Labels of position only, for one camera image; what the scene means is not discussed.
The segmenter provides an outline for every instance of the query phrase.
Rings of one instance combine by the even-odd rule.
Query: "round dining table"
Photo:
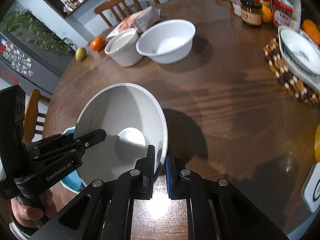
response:
[[[73,59],[51,99],[43,136],[75,126],[105,87],[138,84],[159,101],[173,154],[186,168],[204,179],[228,179],[284,233],[292,232],[311,216],[300,191],[315,162],[320,112],[290,97],[269,71],[262,48],[276,29],[246,25],[228,0],[172,0],[156,7],[162,21],[194,24],[190,54],[168,65],[144,57],[132,67],[104,51],[79,64]],[[165,188],[162,176],[155,192]],[[75,196],[60,183],[52,190],[58,210]],[[149,204],[135,203],[132,239],[188,239],[186,201],[151,201],[157,215],[150,215]]]

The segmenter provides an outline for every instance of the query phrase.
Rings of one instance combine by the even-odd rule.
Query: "green plant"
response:
[[[41,49],[55,49],[67,54],[74,46],[73,43],[66,43],[67,38],[60,39],[52,33],[41,21],[35,19],[29,10],[12,11],[3,20],[3,30],[15,32],[17,36],[30,32],[35,39],[27,39],[27,42],[40,45]]]

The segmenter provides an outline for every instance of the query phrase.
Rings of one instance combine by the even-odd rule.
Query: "white container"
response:
[[[112,57],[119,65],[123,67],[132,66],[143,57],[137,52],[137,40],[137,31],[133,28],[126,29],[109,41],[104,52]]]
[[[186,20],[168,20],[146,30],[137,42],[137,51],[157,63],[184,59],[192,47],[195,26]]]
[[[94,179],[118,179],[146,157],[149,144],[156,150],[157,178],[167,154],[168,128],[161,106],[148,90],[120,83],[96,94],[80,114],[74,138],[100,128],[106,131],[106,139],[86,150],[78,168],[85,186]]]
[[[279,37],[293,60],[312,73],[320,75],[320,51],[300,34],[290,28],[281,28]]]

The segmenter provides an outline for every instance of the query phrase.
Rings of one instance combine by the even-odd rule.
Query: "pear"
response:
[[[77,62],[81,62],[87,56],[87,50],[85,48],[78,48],[76,51],[76,60]]]

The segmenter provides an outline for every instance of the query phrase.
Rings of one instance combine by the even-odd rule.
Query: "refrigerator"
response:
[[[46,51],[28,43],[29,36],[0,32],[0,78],[11,85],[19,84],[27,95],[39,89],[41,95],[51,98],[75,52]]]

